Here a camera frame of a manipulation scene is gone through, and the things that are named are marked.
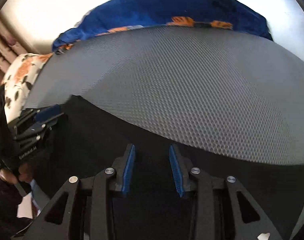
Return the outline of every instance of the blue gripper pad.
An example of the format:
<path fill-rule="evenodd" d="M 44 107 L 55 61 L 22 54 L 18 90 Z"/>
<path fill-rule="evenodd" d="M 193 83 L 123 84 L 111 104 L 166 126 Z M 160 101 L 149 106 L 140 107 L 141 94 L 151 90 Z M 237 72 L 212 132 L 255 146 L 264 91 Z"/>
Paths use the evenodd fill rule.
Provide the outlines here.
<path fill-rule="evenodd" d="M 130 148 L 130 153 L 126 160 L 126 165 L 123 172 L 123 185 L 121 192 L 126 195 L 130 190 L 130 182 L 132 178 L 132 172 L 134 167 L 134 161 L 135 161 L 135 146 L 132 145 Z"/>
<path fill-rule="evenodd" d="M 183 195 L 185 193 L 185 190 L 183 187 L 183 177 L 182 177 L 182 172 L 181 172 L 180 165 L 178 163 L 177 156 L 176 156 L 173 145 L 171 145 L 170 149 L 169 149 L 169 159 L 170 159 L 170 163 L 171 163 L 176 191 L 180 195 L 180 197 L 183 197 Z"/>
<path fill-rule="evenodd" d="M 44 110 L 41 110 L 34 117 L 35 122 L 45 122 L 53 116 L 61 113 L 61 107 L 59 105 L 49 106 Z"/>

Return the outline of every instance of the black metal bracket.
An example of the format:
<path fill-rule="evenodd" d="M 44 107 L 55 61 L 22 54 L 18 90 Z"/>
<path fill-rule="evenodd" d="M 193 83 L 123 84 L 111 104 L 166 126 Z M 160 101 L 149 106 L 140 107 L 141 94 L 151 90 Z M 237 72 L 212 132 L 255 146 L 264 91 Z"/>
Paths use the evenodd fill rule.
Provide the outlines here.
<path fill-rule="evenodd" d="M 123 182 L 130 183 L 135 160 L 135 148 L 129 144 L 122 158 L 111 168 L 96 176 L 79 179 L 70 177 L 58 190 L 24 236 L 24 240 L 82 240 L 87 197 L 92 197 L 90 217 L 91 240 L 113 240 L 113 197 L 120 194 Z"/>
<path fill-rule="evenodd" d="M 183 158 L 177 145 L 170 148 L 172 170 L 175 166 L 173 157 L 171 159 L 173 153 L 178 163 L 173 171 L 174 178 L 178 176 L 177 170 L 180 170 L 182 174 L 179 177 L 185 178 L 182 185 L 195 184 L 195 187 L 181 187 L 183 193 L 177 190 L 180 196 L 195 199 L 190 239 L 244 240 L 257 239 L 262 233 L 270 233 L 271 239 L 282 240 L 263 209 L 235 177 L 222 179 L 210 176 L 194 167 L 189 159 Z M 175 181 L 175 185 L 178 188 L 178 181 Z"/>
<path fill-rule="evenodd" d="M 7 124 L 4 112 L 4 85 L 0 86 L 0 169 L 8 168 L 16 176 L 18 168 L 29 158 L 44 155 L 52 151 L 53 126 L 62 116 L 60 106 L 46 109 L 31 109 L 19 118 Z M 30 191 L 30 185 L 25 182 L 15 184 L 22 196 Z"/>

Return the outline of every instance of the white floral pillow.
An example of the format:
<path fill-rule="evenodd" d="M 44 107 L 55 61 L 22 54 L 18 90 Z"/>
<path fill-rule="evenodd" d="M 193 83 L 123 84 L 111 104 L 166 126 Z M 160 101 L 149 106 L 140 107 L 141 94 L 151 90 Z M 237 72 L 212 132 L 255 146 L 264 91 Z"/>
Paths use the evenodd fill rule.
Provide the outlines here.
<path fill-rule="evenodd" d="M 8 123 L 20 116 L 39 72 L 51 56 L 52 53 L 21 54 L 9 67 L 2 81 L 5 85 L 4 110 Z"/>

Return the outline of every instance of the gray textured mat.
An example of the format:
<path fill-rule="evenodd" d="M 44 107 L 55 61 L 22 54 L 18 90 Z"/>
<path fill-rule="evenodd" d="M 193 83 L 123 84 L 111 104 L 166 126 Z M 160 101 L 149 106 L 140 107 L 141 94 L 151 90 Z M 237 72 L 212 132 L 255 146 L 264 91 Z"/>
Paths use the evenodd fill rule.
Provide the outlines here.
<path fill-rule="evenodd" d="M 81 41 L 50 59 L 26 107 L 70 94 L 217 154 L 304 163 L 304 62 L 264 38 L 164 26 Z"/>

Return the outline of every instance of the blue fabric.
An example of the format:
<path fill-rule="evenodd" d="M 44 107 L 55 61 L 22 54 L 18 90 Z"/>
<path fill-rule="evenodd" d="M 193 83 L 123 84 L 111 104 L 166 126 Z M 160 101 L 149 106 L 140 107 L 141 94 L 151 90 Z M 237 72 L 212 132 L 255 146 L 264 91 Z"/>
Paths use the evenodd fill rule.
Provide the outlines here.
<path fill-rule="evenodd" d="M 37 207 L 38 210 L 42 211 L 42 209 L 48 204 L 50 198 L 41 190 L 39 185 L 33 179 L 30 183 L 31 185 L 31 195 L 33 198 L 33 203 Z"/>
<path fill-rule="evenodd" d="M 112 28 L 165 25 L 172 17 L 190 17 L 196 23 L 228 22 L 235 31 L 272 40 L 266 19 L 237 0 L 111 0 L 93 9 L 77 28 L 60 34 L 52 50 Z"/>

